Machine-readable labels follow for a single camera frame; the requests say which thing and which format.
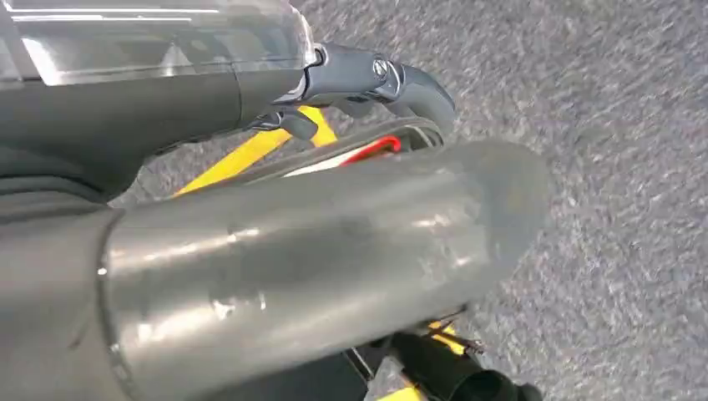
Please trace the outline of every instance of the bolt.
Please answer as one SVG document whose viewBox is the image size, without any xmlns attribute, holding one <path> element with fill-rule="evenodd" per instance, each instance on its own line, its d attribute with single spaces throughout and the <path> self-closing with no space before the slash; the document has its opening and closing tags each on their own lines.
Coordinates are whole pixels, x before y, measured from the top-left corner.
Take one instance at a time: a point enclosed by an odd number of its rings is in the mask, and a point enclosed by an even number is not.
<svg viewBox="0 0 708 401">
<path fill-rule="evenodd" d="M 381 81 L 385 81 L 388 78 L 388 65 L 385 60 L 377 58 L 374 60 L 374 74 Z"/>
</svg>

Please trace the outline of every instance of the red reflector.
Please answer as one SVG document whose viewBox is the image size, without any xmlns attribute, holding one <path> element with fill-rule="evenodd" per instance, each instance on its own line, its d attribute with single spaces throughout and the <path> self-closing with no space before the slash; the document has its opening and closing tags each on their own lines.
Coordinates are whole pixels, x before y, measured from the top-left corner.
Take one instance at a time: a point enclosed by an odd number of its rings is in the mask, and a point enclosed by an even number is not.
<svg viewBox="0 0 708 401">
<path fill-rule="evenodd" d="M 351 163 L 371 159 L 372 157 L 384 155 L 386 153 L 398 153 L 401 151 L 401 148 L 402 144 L 400 139 L 393 135 L 384 136 L 379 140 L 371 142 L 367 145 L 367 147 L 359 150 L 358 153 L 347 159 L 341 165 L 350 165 Z"/>
</svg>

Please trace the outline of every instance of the gray carpet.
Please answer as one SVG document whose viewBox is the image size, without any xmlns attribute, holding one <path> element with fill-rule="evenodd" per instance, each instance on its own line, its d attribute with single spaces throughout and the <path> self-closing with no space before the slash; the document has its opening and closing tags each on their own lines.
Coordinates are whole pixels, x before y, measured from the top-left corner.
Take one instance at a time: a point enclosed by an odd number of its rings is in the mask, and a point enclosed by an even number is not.
<svg viewBox="0 0 708 401">
<path fill-rule="evenodd" d="M 460 325 L 496 368 L 550 400 L 708 399 L 705 1 L 296 3 L 317 39 L 435 73 L 463 139 L 504 138 L 548 160 L 548 230 Z M 198 172 L 233 145 L 185 152 L 180 168 Z M 160 163 L 128 204 L 190 178 Z M 394 383 L 383 382 L 377 392 Z"/>
</svg>

